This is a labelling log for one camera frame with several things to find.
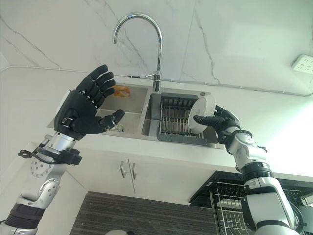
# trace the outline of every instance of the electrical socket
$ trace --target electrical socket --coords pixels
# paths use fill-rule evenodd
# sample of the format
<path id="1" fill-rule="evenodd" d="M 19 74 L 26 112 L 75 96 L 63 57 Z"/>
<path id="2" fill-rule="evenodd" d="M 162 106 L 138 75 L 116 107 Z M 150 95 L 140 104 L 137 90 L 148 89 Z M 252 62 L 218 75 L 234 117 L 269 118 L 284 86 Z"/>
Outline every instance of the electrical socket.
<path id="1" fill-rule="evenodd" d="M 313 57 L 300 55 L 291 67 L 296 71 L 313 74 Z"/>

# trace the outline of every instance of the countertop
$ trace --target countertop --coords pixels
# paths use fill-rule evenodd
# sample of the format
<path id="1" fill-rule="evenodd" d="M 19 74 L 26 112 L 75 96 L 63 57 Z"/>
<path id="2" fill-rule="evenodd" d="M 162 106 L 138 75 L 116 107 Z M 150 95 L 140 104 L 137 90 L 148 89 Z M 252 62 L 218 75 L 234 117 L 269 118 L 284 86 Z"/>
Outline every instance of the countertop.
<path id="1" fill-rule="evenodd" d="M 9 68 L 1 82 L 1 170 L 29 142 L 41 142 L 67 89 L 74 89 L 86 73 Z M 152 81 L 115 77 L 118 83 L 151 86 Z M 241 128 L 268 149 L 274 175 L 284 179 L 313 182 L 311 152 L 313 97 L 246 91 L 196 84 L 161 82 L 161 87 L 211 92 L 217 104 L 232 111 Z M 236 172 L 235 161 L 225 150 L 177 143 L 147 141 L 108 135 L 87 135 L 75 148 L 88 148 L 165 158 L 210 170 Z M 87 161 L 90 156 L 83 156 Z"/>

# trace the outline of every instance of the sink basin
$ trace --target sink basin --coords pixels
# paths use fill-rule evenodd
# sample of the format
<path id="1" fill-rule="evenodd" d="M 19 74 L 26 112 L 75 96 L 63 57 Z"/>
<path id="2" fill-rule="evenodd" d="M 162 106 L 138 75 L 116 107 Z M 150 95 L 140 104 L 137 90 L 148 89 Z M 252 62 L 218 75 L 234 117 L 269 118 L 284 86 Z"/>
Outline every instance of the sink basin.
<path id="1" fill-rule="evenodd" d="M 115 128 L 100 135 L 224 148 L 213 128 L 207 127 L 199 135 L 188 128 L 189 111 L 200 92 L 162 88 L 163 93 L 156 94 L 147 86 L 118 86 L 127 87 L 129 95 L 109 96 L 96 115 L 103 117 L 118 109 L 125 115 Z M 53 128 L 53 124 L 52 120 L 48 127 Z"/>
<path id="2" fill-rule="evenodd" d="M 102 134 L 118 133 L 119 135 L 133 135 L 138 132 L 148 87 L 134 87 L 128 85 L 126 85 L 126 87 L 129 88 L 129 96 L 120 97 L 111 95 L 106 98 L 104 104 L 99 108 L 96 115 L 101 117 L 110 115 L 118 109 L 122 109 L 125 112 L 117 128 Z"/>
<path id="3" fill-rule="evenodd" d="M 189 129 L 189 112 L 197 99 L 197 94 L 151 94 L 141 133 L 159 141 L 223 148 L 212 127 L 198 135 Z"/>

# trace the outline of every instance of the gray floor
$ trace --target gray floor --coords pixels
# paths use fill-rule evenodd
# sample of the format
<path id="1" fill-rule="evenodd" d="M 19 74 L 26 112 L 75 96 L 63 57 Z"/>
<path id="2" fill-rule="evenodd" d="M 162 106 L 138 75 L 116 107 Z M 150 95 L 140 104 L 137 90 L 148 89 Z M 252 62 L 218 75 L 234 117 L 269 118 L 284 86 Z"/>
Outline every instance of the gray floor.
<path id="1" fill-rule="evenodd" d="M 136 235 L 215 235 L 211 209 L 89 192 L 70 235 L 103 235 L 112 229 Z"/>

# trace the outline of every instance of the white cabinet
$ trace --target white cabinet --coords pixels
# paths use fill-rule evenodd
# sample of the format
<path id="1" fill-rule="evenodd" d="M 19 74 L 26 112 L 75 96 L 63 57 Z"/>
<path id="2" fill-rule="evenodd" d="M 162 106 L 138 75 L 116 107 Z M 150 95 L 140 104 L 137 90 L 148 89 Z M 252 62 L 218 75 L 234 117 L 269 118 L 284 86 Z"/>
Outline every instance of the white cabinet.
<path id="1" fill-rule="evenodd" d="M 214 172 L 164 159 L 129 161 L 136 197 L 185 205 Z"/>
<path id="2" fill-rule="evenodd" d="M 128 159 L 125 155 L 113 152 L 104 154 L 103 151 L 90 149 L 79 150 L 83 157 L 80 164 L 69 166 L 67 171 L 88 191 L 134 196 Z"/>
<path id="3" fill-rule="evenodd" d="M 70 166 L 68 172 L 88 191 L 188 205 L 213 174 L 182 161 L 80 150 L 81 163 Z"/>

